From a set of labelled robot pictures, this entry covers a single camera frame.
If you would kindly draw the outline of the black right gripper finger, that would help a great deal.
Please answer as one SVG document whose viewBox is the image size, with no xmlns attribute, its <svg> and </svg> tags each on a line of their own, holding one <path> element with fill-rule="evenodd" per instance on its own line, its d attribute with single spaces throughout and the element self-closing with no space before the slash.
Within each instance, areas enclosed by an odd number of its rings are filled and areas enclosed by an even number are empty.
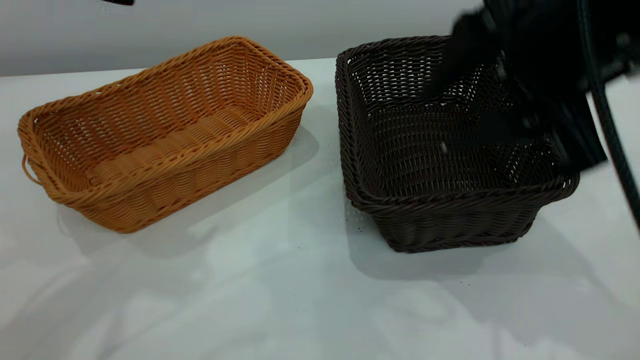
<svg viewBox="0 0 640 360">
<path fill-rule="evenodd" d="M 547 110 L 560 173 L 582 173 L 608 161 L 584 94 L 551 98 Z"/>
<path fill-rule="evenodd" d="M 525 145 L 541 141 L 551 125 L 539 112 L 515 107 L 477 112 L 476 146 Z"/>
</svg>

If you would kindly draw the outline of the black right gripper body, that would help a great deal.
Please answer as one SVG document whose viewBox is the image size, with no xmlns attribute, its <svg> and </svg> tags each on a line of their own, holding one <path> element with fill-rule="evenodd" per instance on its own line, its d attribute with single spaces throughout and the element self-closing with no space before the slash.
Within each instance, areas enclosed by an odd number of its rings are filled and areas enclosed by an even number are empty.
<svg viewBox="0 0 640 360">
<path fill-rule="evenodd" d="M 530 96 L 572 106 L 589 116 L 582 83 L 585 56 L 579 21 L 601 27 L 599 0 L 485 0 L 481 7 L 460 13 L 431 75 L 435 98 L 462 77 L 464 71 L 491 64 L 505 55 L 508 76 Z"/>
</svg>

